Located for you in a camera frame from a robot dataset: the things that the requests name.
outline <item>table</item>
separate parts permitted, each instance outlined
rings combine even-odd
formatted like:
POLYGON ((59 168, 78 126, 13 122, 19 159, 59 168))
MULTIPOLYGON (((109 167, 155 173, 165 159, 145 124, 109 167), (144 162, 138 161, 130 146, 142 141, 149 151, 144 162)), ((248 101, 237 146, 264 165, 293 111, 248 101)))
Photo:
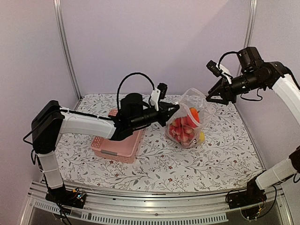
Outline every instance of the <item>table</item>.
MULTIPOLYGON (((179 98, 169 95, 164 101, 179 98)), ((97 157, 90 149, 93 136, 64 134, 56 148, 62 177, 87 185, 151 192, 243 188, 263 167, 235 106, 211 107, 214 114, 203 129, 204 144, 183 149, 155 123, 146 129, 133 164, 97 157)), ((107 116, 112 108, 116 108, 115 94, 90 94, 77 110, 107 116)))

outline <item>wire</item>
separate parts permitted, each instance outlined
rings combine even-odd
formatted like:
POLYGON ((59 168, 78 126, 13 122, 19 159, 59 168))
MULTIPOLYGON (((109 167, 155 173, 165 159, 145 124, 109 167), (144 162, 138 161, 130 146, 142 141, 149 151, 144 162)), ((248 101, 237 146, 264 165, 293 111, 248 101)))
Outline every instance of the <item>wire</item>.
POLYGON ((260 99, 245 98, 245 97, 242 96, 244 93, 240 95, 240 98, 241 98, 241 99, 244 99, 244 100, 246 100, 246 101, 260 102, 260 101, 263 99, 263 97, 262 97, 261 95, 258 94, 258 91, 259 91, 260 89, 262 89, 262 88, 258 88, 258 89, 257 89, 257 92, 256 92, 256 95, 257 95, 258 97, 260 97, 260 99))
POLYGON ((226 194, 226 197, 225 197, 225 202, 226 202, 226 203, 229 203, 229 201, 228 201, 228 196, 229 196, 229 194, 230 194, 231 192, 233 192, 233 191, 237 191, 237 192, 240 193, 240 191, 237 190, 237 189, 230 190, 230 191, 226 194))
POLYGON ((297 184, 300 181, 300 177, 296 180, 297 174, 294 175, 293 182, 297 184))
POLYGON ((230 52, 224 53, 224 54, 221 56, 221 58, 220 58, 220 60, 219 60, 219 63, 217 64, 218 69, 220 69, 221 61, 224 59, 225 56, 227 56, 227 55, 229 55, 229 54, 237 54, 237 52, 235 52, 235 51, 230 51, 230 52))
POLYGON ((264 199, 262 199, 262 209, 264 209, 265 208, 265 205, 266 205, 266 202, 264 201, 264 199))
POLYGON ((90 114, 90 113, 77 112, 77 111, 73 111, 73 110, 68 111, 68 110, 62 109, 61 112, 65 112, 65 113, 69 112, 69 113, 77 114, 77 115, 81 115, 81 116, 89 116, 89 117, 93 117, 93 118, 99 118, 99 119, 102 119, 102 120, 112 120, 112 118, 97 116, 97 115, 90 114))
POLYGON ((233 79, 233 76, 229 75, 228 73, 225 73, 223 70, 221 70, 223 74, 229 76, 231 79, 233 79))
POLYGON ((31 161, 32 161, 33 165, 35 165, 36 164, 37 155, 34 154, 34 157, 33 157, 33 152, 34 152, 34 149, 31 150, 31 161))
POLYGON ((38 129, 41 126, 41 124, 44 123, 48 119, 48 117, 50 117, 52 115, 52 113, 56 113, 56 112, 60 112, 60 110, 54 110, 54 111, 48 113, 39 124, 37 124, 27 135, 25 135, 25 137, 23 138, 23 141, 27 144, 33 145, 31 142, 26 141, 26 138, 29 137, 36 129, 38 129))
POLYGON ((275 187, 274 185, 273 185, 273 187, 274 187, 274 189, 275 189, 275 198, 274 198, 274 201, 273 201, 271 207, 269 208, 269 210, 268 210, 265 214, 263 214, 263 215, 257 217, 258 219, 264 217, 265 215, 267 215, 267 214, 272 210, 272 208, 273 208, 274 205, 275 205, 276 198, 277 198, 277 189, 276 189, 276 187, 275 187))
POLYGON ((291 71, 288 67, 285 67, 285 68, 287 69, 287 71, 288 71, 289 74, 291 75, 292 80, 294 81, 294 83, 295 83, 295 85, 297 86, 297 88, 300 90, 300 86, 299 86, 299 84, 298 84, 298 82, 297 82, 297 80, 296 80, 294 74, 292 73, 292 71, 291 71))
POLYGON ((123 80, 121 81, 121 83, 119 84, 119 87, 118 87, 118 90, 117 90, 117 108, 118 108, 118 111, 120 111, 120 106, 119 106, 119 94, 120 94, 121 86, 122 86, 122 84, 125 82, 125 80, 126 80, 127 78, 129 78, 129 77, 131 77, 131 76, 133 76, 133 75, 141 75, 141 76, 145 77, 145 78, 148 79, 148 81, 151 83, 153 90, 155 89, 153 81, 152 81, 146 74, 143 74, 143 73, 140 73, 140 72, 135 72, 135 73, 131 73, 131 74, 125 76, 125 77, 123 78, 123 80))
MULTIPOLYGON (((46 179, 45 174, 44 174, 44 179, 45 179, 45 184, 46 184, 46 186, 47 186, 47 189, 49 189, 48 182, 47 182, 47 179, 46 179)), ((51 196, 51 198, 52 198, 52 200, 54 201, 54 203, 55 203, 55 204, 57 205, 57 207, 60 209, 60 219, 61 219, 61 221, 62 221, 65 225, 72 225, 71 221, 69 220, 69 218, 67 217, 67 215, 66 215, 66 213, 65 213, 64 207, 63 207, 60 203, 58 203, 57 201, 55 201, 55 198, 51 195, 50 192, 48 192, 48 193, 49 193, 49 195, 51 196)))

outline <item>clear plastic bag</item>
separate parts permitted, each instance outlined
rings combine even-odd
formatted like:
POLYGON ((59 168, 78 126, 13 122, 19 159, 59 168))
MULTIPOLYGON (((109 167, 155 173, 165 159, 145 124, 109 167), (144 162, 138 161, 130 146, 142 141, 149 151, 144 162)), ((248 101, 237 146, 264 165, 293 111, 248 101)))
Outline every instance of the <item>clear plastic bag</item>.
POLYGON ((205 141, 202 128, 212 115, 205 95, 195 88, 188 89, 178 101, 180 109, 169 119, 166 135, 184 148, 195 147, 205 141))

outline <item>pink plastic crate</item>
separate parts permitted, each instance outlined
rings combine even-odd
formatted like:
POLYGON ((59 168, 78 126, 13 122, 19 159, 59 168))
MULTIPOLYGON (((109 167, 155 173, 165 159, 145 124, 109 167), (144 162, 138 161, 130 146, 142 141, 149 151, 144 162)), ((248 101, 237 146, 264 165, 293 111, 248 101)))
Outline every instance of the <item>pink plastic crate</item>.
MULTIPOLYGON (((112 109, 109 113, 109 115, 116 114, 116 109, 112 109)), ((138 130, 123 141, 110 141, 102 137, 95 137, 92 141, 91 148, 96 156, 124 163, 133 163, 135 154, 140 148, 142 136, 143 130, 138 130)))

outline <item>white wall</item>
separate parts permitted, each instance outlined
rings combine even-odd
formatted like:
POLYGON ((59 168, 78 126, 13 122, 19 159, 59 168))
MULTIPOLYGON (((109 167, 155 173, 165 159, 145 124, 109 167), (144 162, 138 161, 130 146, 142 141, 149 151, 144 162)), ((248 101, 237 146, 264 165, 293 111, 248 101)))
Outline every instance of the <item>white wall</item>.
MULTIPOLYGON (((265 61, 280 61, 300 83, 300 1, 258 1, 251 45, 265 61)), ((271 90, 260 92, 263 101, 239 99, 250 133, 268 168, 287 158, 300 145, 300 126, 285 104, 271 90)), ((300 224, 300 184, 283 185, 295 224, 300 224)))
POLYGON ((22 142, 51 99, 76 98, 60 45, 53 1, 0 1, 0 224, 15 225, 32 180, 40 178, 22 142))
MULTIPOLYGON (((205 65, 243 47, 250 1, 64 0, 71 57, 83 94, 115 93, 124 76, 144 72, 169 94, 206 93, 217 81, 205 65)), ((238 62, 225 59, 236 73, 238 62)), ((121 92, 149 93, 141 77, 121 92)))

